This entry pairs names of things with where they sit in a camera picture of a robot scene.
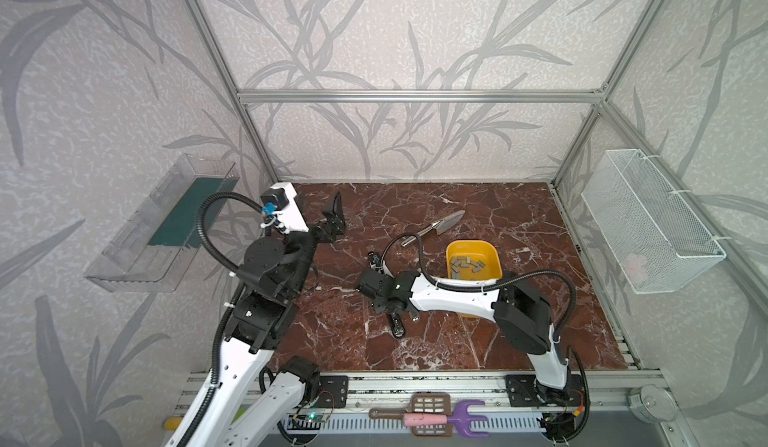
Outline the yellow plastic tray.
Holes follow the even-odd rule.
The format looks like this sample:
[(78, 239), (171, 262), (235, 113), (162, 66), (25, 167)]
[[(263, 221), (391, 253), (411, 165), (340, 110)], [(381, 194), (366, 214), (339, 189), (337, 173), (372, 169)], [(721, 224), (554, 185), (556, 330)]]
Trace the yellow plastic tray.
[(495, 247), (482, 240), (457, 240), (446, 248), (447, 273), (450, 279), (482, 281), (503, 277)]

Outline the black stapler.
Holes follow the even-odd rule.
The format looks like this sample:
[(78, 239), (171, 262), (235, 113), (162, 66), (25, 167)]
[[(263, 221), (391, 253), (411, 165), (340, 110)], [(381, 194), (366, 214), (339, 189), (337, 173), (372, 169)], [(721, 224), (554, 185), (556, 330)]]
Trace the black stapler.
[(384, 264), (380, 253), (371, 251), (367, 254), (367, 259), (371, 269), (378, 273), (384, 273)]

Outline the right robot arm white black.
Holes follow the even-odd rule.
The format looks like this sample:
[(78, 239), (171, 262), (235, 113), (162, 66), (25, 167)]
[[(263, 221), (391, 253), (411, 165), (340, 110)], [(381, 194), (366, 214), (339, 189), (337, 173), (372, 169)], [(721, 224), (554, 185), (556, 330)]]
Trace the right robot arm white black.
[[(386, 265), (386, 255), (402, 238), (416, 243), (419, 269), (393, 274)], [(558, 320), (553, 319), (548, 299), (532, 283), (540, 277), (556, 278), (568, 289), (568, 304)], [(527, 355), (535, 375), (536, 400), (561, 406), (569, 400), (571, 368), (569, 357), (561, 351), (561, 336), (575, 311), (577, 289), (567, 275), (539, 269), (523, 274), (507, 272), (490, 280), (434, 277), (426, 270), (423, 241), (417, 234), (406, 232), (390, 241), (361, 272), (355, 289), (368, 298), (374, 312), (390, 317), (443, 311), (494, 323), (513, 348)]]

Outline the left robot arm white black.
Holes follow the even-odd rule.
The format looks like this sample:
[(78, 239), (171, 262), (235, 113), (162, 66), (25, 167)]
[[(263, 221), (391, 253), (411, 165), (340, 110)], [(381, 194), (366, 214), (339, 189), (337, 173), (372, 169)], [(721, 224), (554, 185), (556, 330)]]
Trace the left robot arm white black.
[[(243, 416), (246, 432), (236, 433), (233, 420), (254, 379), (269, 364), (293, 323), (306, 278), (320, 244), (330, 244), (346, 232), (343, 203), (335, 194), (324, 209), (324, 220), (307, 224), (289, 183), (267, 189), (259, 202), (235, 192), (207, 197), (195, 217), (202, 247), (238, 281), (225, 305), (211, 348), (211, 368), (203, 386), (169, 440), (171, 446), (227, 446), (234, 442), (256, 446), (294, 407), (317, 397), (316, 365), (293, 359), (272, 382), (267, 393)], [(219, 200), (240, 202), (264, 219), (264, 229), (280, 235), (254, 241), (236, 264), (208, 236), (208, 210)]]

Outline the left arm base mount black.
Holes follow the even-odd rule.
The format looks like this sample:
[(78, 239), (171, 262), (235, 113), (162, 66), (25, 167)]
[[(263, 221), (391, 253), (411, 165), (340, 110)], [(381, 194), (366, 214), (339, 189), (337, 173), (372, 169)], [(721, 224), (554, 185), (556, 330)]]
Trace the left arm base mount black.
[(310, 384), (307, 407), (340, 409), (347, 405), (350, 378), (346, 375), (321, 374)]

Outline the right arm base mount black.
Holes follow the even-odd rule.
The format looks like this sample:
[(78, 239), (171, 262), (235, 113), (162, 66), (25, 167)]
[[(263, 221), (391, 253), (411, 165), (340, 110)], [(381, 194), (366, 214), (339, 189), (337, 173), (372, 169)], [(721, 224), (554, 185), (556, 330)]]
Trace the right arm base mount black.
[(585, 403), (585, 389), (580, 374), (571, 373), (563, 390), (540, 385), (533, 374), (507, 374), (507, 397), (512, 407), (576, 410)]

